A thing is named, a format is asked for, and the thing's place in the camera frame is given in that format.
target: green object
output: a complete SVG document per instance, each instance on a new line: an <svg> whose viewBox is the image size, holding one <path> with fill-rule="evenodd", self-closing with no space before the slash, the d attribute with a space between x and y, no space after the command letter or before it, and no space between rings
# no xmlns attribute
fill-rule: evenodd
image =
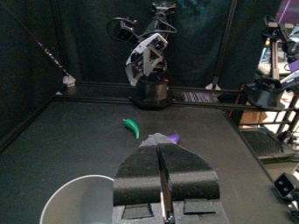
<svg viewBox="0 0 299 224"><path fill-rule="evenodd" d="M137 122L131 119L125 119L123 121L125 121L126 127L135 132L135 139L138 139L139 135L141 135L141 130L139 130L139 127L137 125Z"/></svg>

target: purple object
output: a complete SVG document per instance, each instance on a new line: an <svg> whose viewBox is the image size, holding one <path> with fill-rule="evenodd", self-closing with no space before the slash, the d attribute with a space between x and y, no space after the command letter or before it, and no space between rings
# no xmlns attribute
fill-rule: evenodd
<svg viewBox="0 0 299 224"><path fill-rule="evenodd" d="M289 64L289 67L290 67L292 73L299 70L299 60Z"/></svg>
<svg viewBox="0 0 299 224"><path fill-rule="evenodd" d="M181 137L179 137L179 135L177 135L177 134L174 134L174 135L170 135L170 136L167 136L177 144L179 143L179 141L181 141Z"/></svg>

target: black enclosure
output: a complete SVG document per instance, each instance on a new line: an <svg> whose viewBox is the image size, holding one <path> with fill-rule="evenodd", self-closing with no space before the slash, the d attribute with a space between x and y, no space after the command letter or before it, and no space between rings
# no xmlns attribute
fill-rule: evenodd
<svg viewBox="0 0 299 224"><path fill-rule="evenodd" d="M240 88L254 79L265 44L264 16L277 14L281 0L174 2L178 33L170 37L165 56L170 84L204 88L217 73L222 88ZM106 25L114 17L131 17L138 21L135 30L142 33L153 17L151 3L2 0L0 138L63 86L63 72L35 40L78 81L127 83L125 68L133 46L109 38Z"/></svg>

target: black curtain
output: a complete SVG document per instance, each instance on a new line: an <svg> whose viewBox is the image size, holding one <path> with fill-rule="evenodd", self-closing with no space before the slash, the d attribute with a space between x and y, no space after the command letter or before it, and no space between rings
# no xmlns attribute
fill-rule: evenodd
<svg viewBox="0 0 299 224"><path fill-rule="evenodd" d="M51 1L2 0L0 21L2 139L59 91L63 74L34 41L61 57Z"/></svg>
<svg viewBox="0 0 299 224"><path fill-rule="evenodd" d="M265 15L277 14L282 0L238 1L221 67L222 88L240 88L254 80L264 49ZM174 26L165 52L171 85L205 88L213 80L226 31L232 0L177 0ZM70 70L81 81L126 82L126 61L134 49L107 34L114 17L138 21L142 34L153 19L153 1L57 1Z"/></svg>
<svg viewBox="0 0 299 224"><path fill-rule="evenodd" d="M221 66L222 88L236 89L253 81L265 44L264 16L276 16L281 1L238 0ZM220 62L233 0L174 2L178 33L169 38L165 51L170 83L205 88ZM133 18L138 21L135 32L142 34L153 19L153 1L2 0L0 3L2 138L63 86L63 72L33 35L78 81L129 83L126 61L134 46L109 37L107 22L114 17Z"/></svg>

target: black table surface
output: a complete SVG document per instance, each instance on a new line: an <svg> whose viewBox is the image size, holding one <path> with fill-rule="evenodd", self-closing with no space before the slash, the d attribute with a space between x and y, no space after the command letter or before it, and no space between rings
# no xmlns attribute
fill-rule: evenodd
<svg viewBox="0 0 299 224"><path fill-rule="evenodd" d="M141 127L138 140L125 118ZM39 223L55 191L85 175L114 178L154 133L179 134L181 146L217 171L232 224L293 223L264 165L224 111L179 106L150 111L129 103L71 101L50 104L0 156L0 223Z"/></svg>

